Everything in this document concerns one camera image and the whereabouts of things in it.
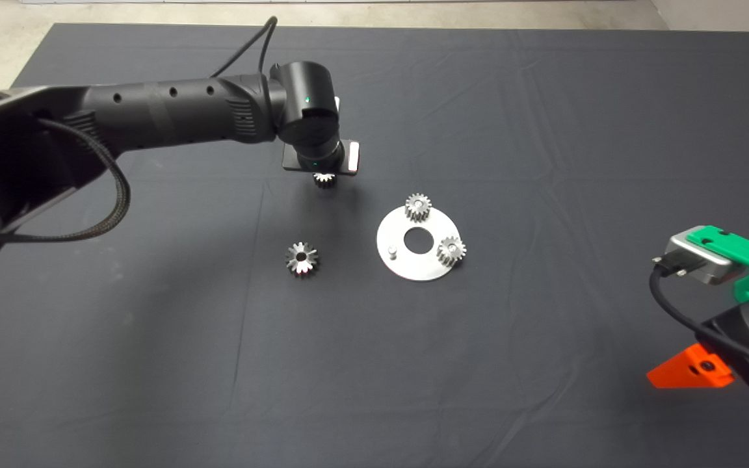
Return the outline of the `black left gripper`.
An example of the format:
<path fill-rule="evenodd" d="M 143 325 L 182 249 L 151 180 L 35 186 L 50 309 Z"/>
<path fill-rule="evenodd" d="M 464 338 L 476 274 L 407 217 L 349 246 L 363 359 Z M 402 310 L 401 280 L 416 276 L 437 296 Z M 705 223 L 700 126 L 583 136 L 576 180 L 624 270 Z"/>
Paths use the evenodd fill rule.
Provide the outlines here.
<path fill-rule="evenodd" d="M 339 140 L 329 157 L 316 162 L 301 157 L 292 145 L 282 146 L 282 168 L 285 171 L 354 177 L 359 171 L 360 160 L 360 143 L 354 140 Z"/>

